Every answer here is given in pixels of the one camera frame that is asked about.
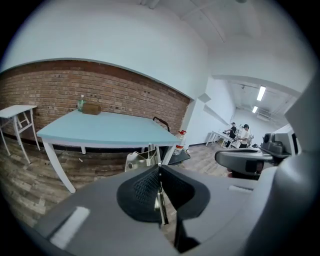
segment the white side table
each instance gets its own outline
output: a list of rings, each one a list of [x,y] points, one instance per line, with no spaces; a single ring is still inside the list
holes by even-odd
[[[30,164],[30,160],[27,156],[27,153],[25,151],[24,145],[22,144],[21,138],[20,138],[20,133],[22,133],[24,130],[28,129],[29,127],[32,127],[33,129],[33,134],[34,134],[34,138],[35,138],[35,142],[36,145],[38,146],[38,149],[40,151],[40,147],[39,147],[39,143],[37,140],[37,135],[36,135],[36,130],[35,130],[35,125],[34,125],[34,118],[33,118],[33,111],[32,109],[36,108],[36,105],[13,105],[10,107],[7,107],[5,109],[0,110],[0,118],[5,118],[8,119],[8,121],[6,123],[4,123],[3,125],[0,125],[0,132],[1,132],[1,137],[5,146],[6,151],[8,152],[8,155],[11,156],[10,151],[7,147],[6,141],[5,141],[5,137],[4,134],[1,130],[2,127],[6,126],[8,123],[10,123],[11,121],[13,121],[13,129],[14,129],[14,133],[16,136],[16,139],[19,143],[19,145],[22,148],[22,151],[24,153],[24,156],[26,158],[26,160],[28,161],[28,163]],[[27,115],[26,115],[26,111],[30,111],[30,117],[31,117],[31,122],[28,120]],[[18,114],[23,113],[24,115],[24,120],[20,121],[18,118]],[[27,125],[25,127],[22,126],[22,123],[26,122]]]

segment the brown box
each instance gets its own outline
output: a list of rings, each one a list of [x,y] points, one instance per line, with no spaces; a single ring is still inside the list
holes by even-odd
[[[91,104],[91,103],[84,103],[82,106],[82,113],[89,114],[89,115],[99,115],[101,112],[101,106]]]

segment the laminate floor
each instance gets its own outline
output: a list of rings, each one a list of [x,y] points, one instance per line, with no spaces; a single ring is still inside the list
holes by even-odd
[[[28,164],[18,142],[7,137],[5,140],[11,156],[8,156],[1,143],[1,191],[13,215],[33,227],[41,216],[71,193],[52,168],[44,148],[38,151],[36,146],[24,144],[31,161],[31,164]],[[216,143],[208,147],[192,146],[189,148],[191,159],[179,166],[206,175],[226,177],[228,174],[226,168],[217,164],[214,158],[216,151],[220,149],[221,147]],[[83,155],[81,152],[56,150],[56,154],[71,183],[76,189],[80,189],[98,179],[122,173],[128,153],[87,153]],[[176,228],[176,210],[166,195],[165,204],[169,225],[161,229],[172,243]]]

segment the red brick wall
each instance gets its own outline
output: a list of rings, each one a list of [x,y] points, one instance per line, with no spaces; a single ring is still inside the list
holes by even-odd
[[[157,116],[178,132],[189,98],[166,85],[122,68],[78,60],[26,64],[0,76],[0,110],[37,105],[33,110],[36,131],[76,109],[84,95],[105,112],[145,118]],[[4,129],[14,134],[13,130]],[[34,139],[27,129],[21,137]]]

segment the man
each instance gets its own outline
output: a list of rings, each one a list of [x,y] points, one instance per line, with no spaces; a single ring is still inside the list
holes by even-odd
[[[230,132],[229,137],[230,137],[231,139],[234,139],[234,138],[236,137],[236,130],[237,130],[236,123],[233,122],[233,123],[232,123],[232,127],[231,127],[230,129],[228,129],[228,130],[225,130],[224,132],[225,132],[225,133],[226,133],[226,132]],[[227,144],[225,145],[225,147],[228,148],[229,145],[230,145],[230,141],[227,142]]]
[[[245,124],[243,126],[245,133],[242,132],[242,137],[238,138],[238,140],[240,141],[240,147],[239,149],[245,149],[247,148],[247,143],[250,137],[250,131],[249,131],[249,125]]]

